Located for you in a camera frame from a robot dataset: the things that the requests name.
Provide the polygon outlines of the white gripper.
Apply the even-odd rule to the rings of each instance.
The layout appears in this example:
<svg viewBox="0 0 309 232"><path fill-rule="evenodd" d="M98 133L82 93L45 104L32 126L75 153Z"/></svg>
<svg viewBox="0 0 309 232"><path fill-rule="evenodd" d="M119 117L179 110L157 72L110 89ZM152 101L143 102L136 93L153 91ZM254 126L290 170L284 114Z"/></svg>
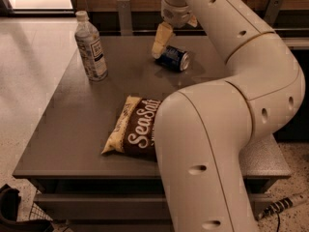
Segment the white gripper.
<svg viewBox="0 0 309 232"><path fill-rule="evenodd" d="M187 5L175 6L166 0L161 0L161 17L164 21L157 27L152 48L152 55L155 59L161 56L167 44L174 36L173 27L182 28L187 23L192 27L198 25L196 16Z"/></svg>

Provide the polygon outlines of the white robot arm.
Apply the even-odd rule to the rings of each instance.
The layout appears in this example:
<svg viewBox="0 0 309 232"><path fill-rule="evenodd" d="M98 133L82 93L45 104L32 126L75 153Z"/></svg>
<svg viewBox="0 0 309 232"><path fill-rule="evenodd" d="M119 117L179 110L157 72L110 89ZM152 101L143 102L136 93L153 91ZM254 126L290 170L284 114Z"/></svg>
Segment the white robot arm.
<svg viewBox="0 0 309 232"><path fill-rule="evenodd" d="M175 232L259 232L239 167L246 145L297 113L303 71L241 0L162 0L195 15L230 70L173 93L154 122L156 157Z"/></svg>

